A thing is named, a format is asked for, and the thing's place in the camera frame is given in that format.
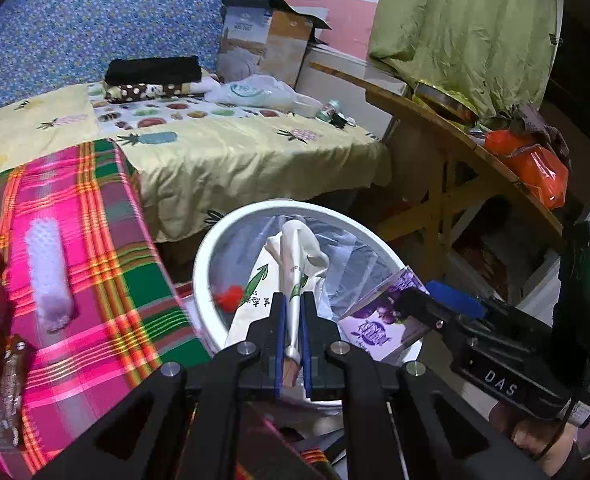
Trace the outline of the right hand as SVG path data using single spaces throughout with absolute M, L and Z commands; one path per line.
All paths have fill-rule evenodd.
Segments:
M 536 456 L 553 438 L 555 422 L 525 418 L 511 405 L 498 402 L 489 412 L 489 422 L 524 453 Z M 576 444 L 577 428 L 566 424 L 564 431 L 537 464 L 551 479 L 576 479 L 583 460 Z

